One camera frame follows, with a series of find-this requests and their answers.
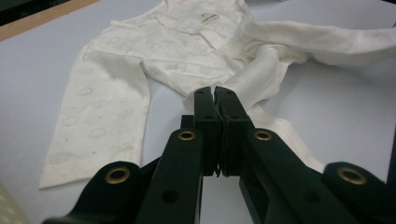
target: garment sleeve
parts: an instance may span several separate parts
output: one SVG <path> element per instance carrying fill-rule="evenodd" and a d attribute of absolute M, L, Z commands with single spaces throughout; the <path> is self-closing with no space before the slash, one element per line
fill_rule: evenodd
<path fill-rule="evenodd" d="M 251 22 L 247 36 L 284 45 L 331 65 L 364 65 L 396 56 L 396 29 L 348 30 L 295 21 Z"/>
<path fill-rule="evenodd" d="M 64 93 L 40 188 L 92 177 L 104 164 L 140 164 L 149 107 L 141 60 L 91 41 Z"/>

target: white table surface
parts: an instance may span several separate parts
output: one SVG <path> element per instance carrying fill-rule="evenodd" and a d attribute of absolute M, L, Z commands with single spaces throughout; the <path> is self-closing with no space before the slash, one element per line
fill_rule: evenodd
<path fill-rule="evenodd" d="M 68 213 L 87 184 L 38 189 L 64 89 L 79 50 L 108 25 L 157 0 L 101 0 L 0 42 L 0 182 L 32 223 Z M 247 0 L 258 21 L 301 21 L 349 29 L 390 28 L 396 5 L 379 0 Z M 290 67 L 262 102 L 289 120 L 321 161 L 349 161 L 386 180 L 396 123 L 396 58 L 363 67 L 315 62 Z M 179 127 L 182 97 L 149 80 L 151 106 L 143 164 L 162 154 Z M 206 177 L 201 223 L 252 223 L 238 178 Z"/>

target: white baby garment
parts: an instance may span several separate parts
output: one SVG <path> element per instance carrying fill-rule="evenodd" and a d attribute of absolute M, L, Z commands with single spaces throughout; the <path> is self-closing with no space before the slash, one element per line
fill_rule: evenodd
<path fill-rule="evenodd" d="M 243 0 L 163 0 L 113 21 L 78 55 L 40 188 L 92 177 L 113 161 L 140 164 L 148 75 L 186 96 L 205 86 L 238 94 L 258 128 L 278 133 L 309 167 L 323 164 L 292 125 L 257 103 L 278 92 L 292 63 L 366 64 L 396 55 L 396 29 L 353 31 L 292 21 L 256 22 Z"/>

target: brass grommet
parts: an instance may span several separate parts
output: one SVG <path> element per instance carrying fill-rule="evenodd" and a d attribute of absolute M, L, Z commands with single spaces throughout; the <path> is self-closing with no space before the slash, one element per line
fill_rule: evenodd
<path fill-rule="evenodd" d="M 127 180 L 130 175 L 131 172 L 125 166 L 116 167 L 107 172 L 105 181 L 108 184 L 120 184 Z"/>
<path fill-rule="evenodd" d="M 257 131 L 254 136 L 261 141 L 269 141 L 272 139 L 272 135 L 265 131 Z"/>
<path fill-rule="evenodd" d="M 363 185 L 367 182 L 366 177 L 359 171 L 345 166 L 338 168 L 337 174 L 351 184 Z"/>
<path fill-rule="evenodd" d="M 195 138 L 195 133 L 191 131 L 184 131 L 178 134 L 178 138 L 183 141 L 190 141 Z"/>

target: cream patterned fabric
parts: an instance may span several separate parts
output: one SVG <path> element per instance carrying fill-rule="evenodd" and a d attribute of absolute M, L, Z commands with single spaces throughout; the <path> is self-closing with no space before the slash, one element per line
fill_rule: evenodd
<path fill-rule="evenodd" d="M 140 164 L 150 76 L 186 96 L 234 90 L 256 127 L 277 132 L 322 171 L 292 125 L 257 103 L 278 92 L 292 63 L 376 63 L 396 55 L 396 29 L 355 31 L 293 21 L 257 22 L 243 0 L 163 0 L 113 21 L 80 52 L 70 74 L 40 188 L 92 177 L 112 161 Z"/>

